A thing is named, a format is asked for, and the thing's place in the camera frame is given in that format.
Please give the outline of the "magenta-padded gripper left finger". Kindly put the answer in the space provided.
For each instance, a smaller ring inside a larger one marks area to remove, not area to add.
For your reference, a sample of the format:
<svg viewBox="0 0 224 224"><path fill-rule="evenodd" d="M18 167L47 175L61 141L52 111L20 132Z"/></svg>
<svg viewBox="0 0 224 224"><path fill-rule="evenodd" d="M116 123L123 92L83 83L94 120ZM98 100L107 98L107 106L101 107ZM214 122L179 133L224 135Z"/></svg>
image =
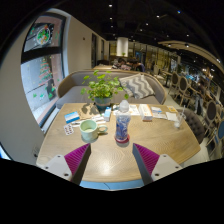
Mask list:
<svg viewBox="0 0 224 224"><path fill-rule="evenodd" d="M66 155L56 155L43 169L79 185L91 155L91 144L85 144Z"/></svg>

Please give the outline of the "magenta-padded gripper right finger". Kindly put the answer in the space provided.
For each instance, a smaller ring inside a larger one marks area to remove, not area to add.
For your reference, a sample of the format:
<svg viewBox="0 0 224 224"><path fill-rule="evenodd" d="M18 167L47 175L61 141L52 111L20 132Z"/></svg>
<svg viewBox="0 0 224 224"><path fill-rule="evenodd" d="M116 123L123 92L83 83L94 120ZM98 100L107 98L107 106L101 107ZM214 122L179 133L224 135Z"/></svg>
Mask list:
<svg viewBox="0 0 224 224"><path fill-rule="evenodd" d="M133 144L132 153L145 185L182 169L169 155L158 155L150 149L136 143Z"/></svg>

